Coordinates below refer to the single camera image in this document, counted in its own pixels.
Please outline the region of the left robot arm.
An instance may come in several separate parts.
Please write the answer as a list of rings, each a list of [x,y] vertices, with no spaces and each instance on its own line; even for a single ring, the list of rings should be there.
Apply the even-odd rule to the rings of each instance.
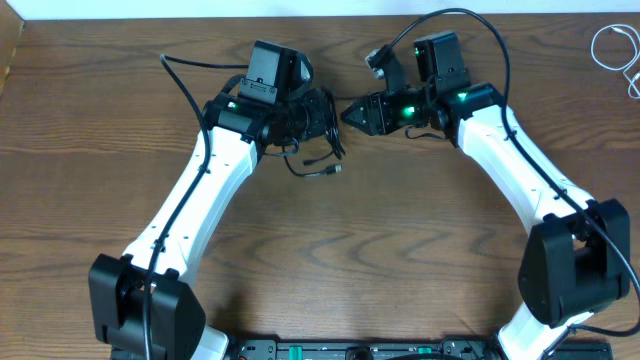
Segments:
[[[313,86],[295,49],[266,41],[233,66],[218,95],[194,109],[199,133],[186,168],[144,231],[119,257],[100,255],[88,274],[97,339],[115,359],[223,359],[227,334],[209,326],[193,286],[213,232],[264,157],[283,160],[322,137],[344,153],[335,101]]]

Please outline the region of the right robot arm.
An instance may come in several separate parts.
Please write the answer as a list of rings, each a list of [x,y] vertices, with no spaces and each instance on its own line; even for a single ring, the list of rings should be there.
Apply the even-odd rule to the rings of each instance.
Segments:
[[[420,87],[410,87],[395,54],[383,50],[374,72],[386,89],[357,99],[341,117],[371,136],[419,128],[450,141],[514,208],[528,235],[518,273],[523,302],[483,347],[485,357],[609,358],[606,343],[569,336],[629,293],[627,211],[576,186],[521,130],[493,85],[472,83],[454,33],[418,38],[413,47]]]

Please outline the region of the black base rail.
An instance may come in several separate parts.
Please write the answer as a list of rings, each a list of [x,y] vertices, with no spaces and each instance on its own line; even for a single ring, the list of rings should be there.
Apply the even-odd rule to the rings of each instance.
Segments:
[[[397,359],[503,359],[498,346],[481,338],[453,337],[428,342],[284,342],[272,339],[239,339],[224,357],[230,360],[361,360]]]

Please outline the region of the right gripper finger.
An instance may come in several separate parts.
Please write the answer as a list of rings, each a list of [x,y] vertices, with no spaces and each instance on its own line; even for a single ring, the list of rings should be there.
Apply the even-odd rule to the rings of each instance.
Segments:
[[[342,121],[367,135],[372,135],[371,125],[369,123],[369,119],[366,115],[362,115],[361,113],[350,113],[350,114],[342,114]]]
[[[368,120],[370,118],[370,97],[354,98],[351,104],[341,113],[343,120]]]

